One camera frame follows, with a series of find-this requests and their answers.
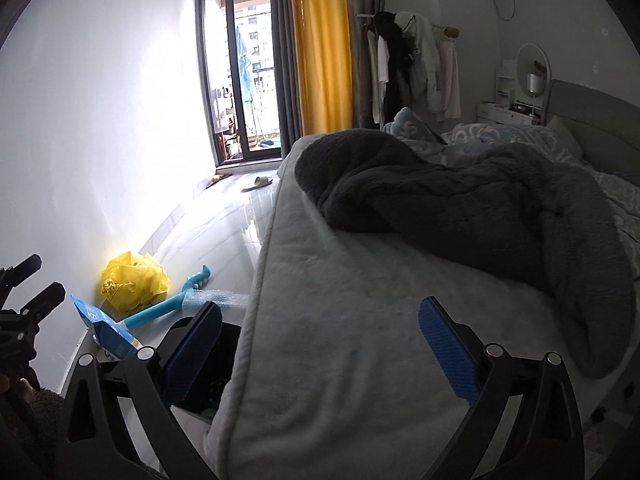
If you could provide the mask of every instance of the white slipper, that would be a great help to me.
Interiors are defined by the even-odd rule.
[[[242,192],[251,191],[253,189],[258,189],[259,187],[268,186],[273,179],[270,176],[257,176],[255,178],[255,183],[253,186],[245,187]]]

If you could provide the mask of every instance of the white mattress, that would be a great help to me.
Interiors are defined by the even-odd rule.
[[[205,438],[216,474],[421,478],[468,409],[418,329],[427,296],[514,356],[561,354],[585,420],[637,347],[638,326],[625,363],[602,380],[585,379],[568,357],[551,298],[396,235],[330,229],[293,176],[313,140],[299,140],[280,170],[233,377]],[[501,438],[508,430],[501,425]]]

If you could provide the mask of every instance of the gray headboard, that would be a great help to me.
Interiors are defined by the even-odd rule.
[[[562,117],[584,152],[603,173],[617,173],[640,187],[640,108],[584,86],[553,80],[542,124]]]

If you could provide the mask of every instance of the window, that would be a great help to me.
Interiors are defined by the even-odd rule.
[[[278,99],[273,69],[265,71],[273,59],[263,58],[273,56],[270,0],[200,0],[198,12],[216,163],[279,156]]]

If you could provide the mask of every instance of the gray blanket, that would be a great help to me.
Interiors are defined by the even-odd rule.
[[[635,317],[631,268],[606,197],[582,169],[522,144],[447,169],[386,133],[350,130],[310,145],[295,176],[333,228],[398,232],[437,256],[551,294],[587,377],[622,360]]]

